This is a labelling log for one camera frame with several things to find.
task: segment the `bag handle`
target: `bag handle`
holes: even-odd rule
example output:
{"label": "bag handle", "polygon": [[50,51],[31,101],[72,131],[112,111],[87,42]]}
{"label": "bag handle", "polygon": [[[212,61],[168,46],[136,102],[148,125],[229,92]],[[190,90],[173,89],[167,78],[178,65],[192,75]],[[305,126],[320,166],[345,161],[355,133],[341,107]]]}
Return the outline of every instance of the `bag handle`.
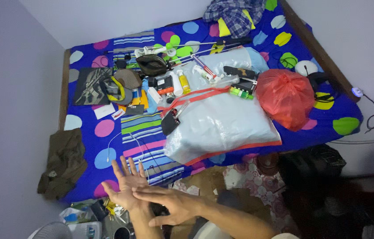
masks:
{"label": "bag handle", "polygon": [[209,91],[206,94],[199,95],[199,96],[196,96],[196,97],[192,97],[192,98],[189,99],[190,102],[195,102],[195,101],[198,101],[198,100],[203,100],[203,99],[209,98],[209,97],[214,96],[214,95],[218,95],[218,94],[221,94],[221,93],[226,93],[226,92],[229,91],[230,87],[231,86],[228,85],[228,86],[226,86],[224,88],[215,88],[215,87],[212,87],[212,88],[206,88],[206,89],[198,90],[198,91],[191,91],[188,94],[185,94],[183,96],[180,96],[180,97],[176,98],[174,101],[172,101],[172,104],[170,106],[168,106],[168,107],[159,106],[158,110],[162,111],[162,113],[160,114],[160,116],[163,118],[170,109],[173,109],[174,107],[177,107],[177,106],[180,106],[180,105],[184,104],[184,102],[186,100],[183,100],[182,98],[184,98],[186,96],[194,95],[194,94],[200,94],[200,93]]}

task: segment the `red plastic bag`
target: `red plastic bag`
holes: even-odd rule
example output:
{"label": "red plastic bag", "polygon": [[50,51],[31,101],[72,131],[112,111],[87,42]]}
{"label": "red plastic bag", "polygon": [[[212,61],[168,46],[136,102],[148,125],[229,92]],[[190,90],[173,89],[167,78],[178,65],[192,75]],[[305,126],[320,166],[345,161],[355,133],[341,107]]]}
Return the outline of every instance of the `red plastic bag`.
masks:
{"label": "red plastic bag", "polygon": [[300,130],[314,106],[308,78],[288,70],[270,69],[259,75],[256,96],[269,116],[291,131]]}

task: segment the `hand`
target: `hand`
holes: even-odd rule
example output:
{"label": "hand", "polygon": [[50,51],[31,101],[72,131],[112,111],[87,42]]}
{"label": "hand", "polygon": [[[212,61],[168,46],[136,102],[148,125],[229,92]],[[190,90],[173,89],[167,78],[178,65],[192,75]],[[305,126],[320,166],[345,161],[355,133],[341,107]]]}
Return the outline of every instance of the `hand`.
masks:
{"label": "hand", "polygon": [[194,216],[198,216],[204,206],[204,199],[174,189],[162,187],[133,188],[134,197],[155,202],[169,210],[169,216],[157,216],[150,220],[149,226],[178,225]]}
{"label": "hand", "polygon": [[148,185],[144,173],[143,164],[141,162],[138,162],[139,172],[137,172],[134,160],[129,157],[128,161],[131,167],[130,171],[125,157],[121,156],[120,159],[122,163],[123,174],[120,171],[116,160],[112,160],[113,172],[118,179],[120,192],[115,192],[110,184],[108,184],[107,182],[102,182],[105,192],[109,195],[109,198],[112,202],[119,204],[128,211],[136,208],[147,208],[149,202],[135,198],[132,193],[133,187],[142,187]]}

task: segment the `white fan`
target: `white fan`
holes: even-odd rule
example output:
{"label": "white fan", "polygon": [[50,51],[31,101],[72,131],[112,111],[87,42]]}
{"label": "white fan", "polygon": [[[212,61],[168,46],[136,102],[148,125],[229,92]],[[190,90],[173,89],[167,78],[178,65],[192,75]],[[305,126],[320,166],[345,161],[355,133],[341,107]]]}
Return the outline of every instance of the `white fan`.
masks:
{"label": "white fan", "polygon": [[34,231],[28,239],[72,239],[69,227],[62,222],[49,223]]}

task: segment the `white wall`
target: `white wall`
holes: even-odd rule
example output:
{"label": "white wall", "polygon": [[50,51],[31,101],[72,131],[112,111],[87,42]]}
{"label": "white wall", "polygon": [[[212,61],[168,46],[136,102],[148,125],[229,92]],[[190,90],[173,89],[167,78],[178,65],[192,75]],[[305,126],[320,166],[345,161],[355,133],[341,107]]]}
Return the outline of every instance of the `white wall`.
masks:
{"label": "white wall", "polygon": [[63,209],[36,193],[58,126],[63,53],[18,1],[0,0],[0,238],[27,238]]}
{"label": "white wall", "polygon": [[[309,23],[315,37],[354,87],[374,100],[374,1],[369,0],[288,0],[293,10]],[[358,102],[365,120],[374,114],[374,105]],[[365,122],[359,134],[342,140],[371,140],[374,130]],[[374,144],[335,145],[347,165],[344,175],[374,173]]]}
{"label": "white wall", "polygon": [[203,16],[211,0],[19,0],[66,49]]}

